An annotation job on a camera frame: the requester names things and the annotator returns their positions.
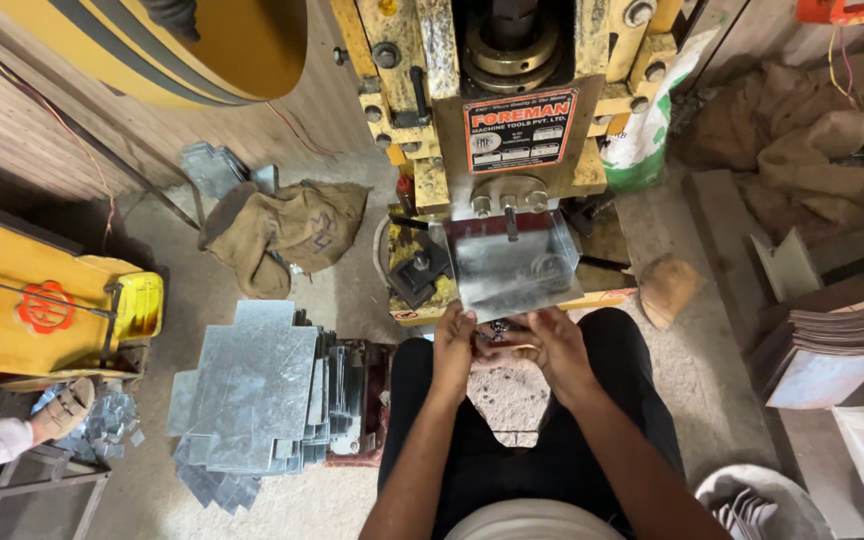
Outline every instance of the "foot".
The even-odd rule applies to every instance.
[[[49,439],[61,439],[89,416],[95,402],[95,386],[88,378],[80,378],[65,387],[29,420],[31,446]]]

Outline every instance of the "yellow wire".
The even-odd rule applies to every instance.
[[[839,92],[842,92],[842,95],[846,96],[848,99],[848,104],[852,106],[853,109],[858,109],[858,105],[856,104],[856,100],[853,99],[849,92],[846,92],[842,89],[842,86],[839,85],[839,81],[835,80],[835,68],[833,67],[833,45],[835,44],[835,35],[838,33],[839,27],[832,27],[832,37],[828,39],[828,77],[832,80],[832,83],[835,85],[835,88],[838,89]]]
[[[48,101],[46,101],[44,98],[42,98],[42,94],[38,90],[36,90],[35,88],[32,88],[29,84],[22,82],[22,80],[18,80],[18,78],[16,78],[12,74],[12,72],[9,71],[8,69],[6,69],[5,66],[3,66],[1,63],[0,63],[0,71],[3,74],[5,74],[5,76],[8,77],[9,80],[12,80],[17,85],[20,85],[20,86],[23,86],[27,89],[30,89],[36,96],[38,96],[39,104],[42,104],[43,107],[48,109],[49,113],[52,114],[52,116],[55,118],[55,120],[57,120],[58,123],[61,124],[63,128],[65,128],[65,130],[69,133],[69,135],[71,135],[73,138],[75,138],[75,140],[78,142],[78,146],[81,146],[81,149],[85,151],[85,153],[88,155],[88,158],[92,162],[92,165],[95,166],[96,172],[99,173],[99,178],[102,180],[102,186],[105,188],[105,194],[108,195],[109,206],[114,211],[115,210],[115,197],[113,195],[113,190],[111,190],[109,188],[109,183],[106,181],[106,175],[102,174],[102,167],[99,166],[99,161],[97,161],[95,159],[95,155],[92,154],[92,152],[89,149],[89,146],[86,145],[86,141],[83,141],[78,136],[78,134],[76,134],[75,131],[73,131],[71,128],[69,128],[68,124],[66,124],[66,121],[63,120],[63,118],[61,116],[59,116],[59,114],[54,110],[54,108],[52,108],[52,105],[50,105]],[[113,227],[112,215],[110,214],[109,220],[105,222],[105,230],[108,232],[112,229],[112,227]]]

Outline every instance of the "person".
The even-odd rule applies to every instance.
[[[524,452],[499,443],[466,396],[473,312],[452,303],[433,343],[399,346],[378,498],[359,538],[728,539],[686,487],[632,318],[606,307],[576,325],[552,307],[526,321],[529,332],[506,337],[534,347],[553,397]]]
[[[66,386],[29,420],[0,418],[0,465],[49,439],[69,435],[89,415],[95,401],[95,386],[80,378]]]

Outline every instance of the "orange fmt logo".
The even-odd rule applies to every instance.
[[[482,124],[486,126],[494,126],[496,124],[506,124],[508,122],[518,122],[520,120],[531,120],[533,118],[545,118],[553,115],[568,115],[571,102],[546,104],[543,106],[523,106],[513,110],[503,110],[501,112],[488,112],[486,114],[476,114],[472,120],[472,127],[477,128]]]
[[[41,285],[28,284],[22,287],[22,290],[64,302],[73,301],[72,296],[66,294],[63,287],[55,281],[45,281]],[[75,313],[75,307],[23,294],[22,300],[15,308],[15,313],[33,333],[49,335],[56,330],[65,330],[72,326],[72,313]]]

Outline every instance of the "black pants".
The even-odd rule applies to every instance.
[[[652,384],[652,361],[628,314],[606,307],[579,322],[588,363],[599,384],[683,477],[675,425]],[[378,473],[382,490],[432,383],[432,343],[402,343],[391,366],[389,434]],[[459,406],[442,476],[433,539],[444,538],[463,518],[510,499],[551,499],[588,510],[632,538],[625,515],[579,424],[556,399],[534,448],[514,452],[498,442],[469,398]]]

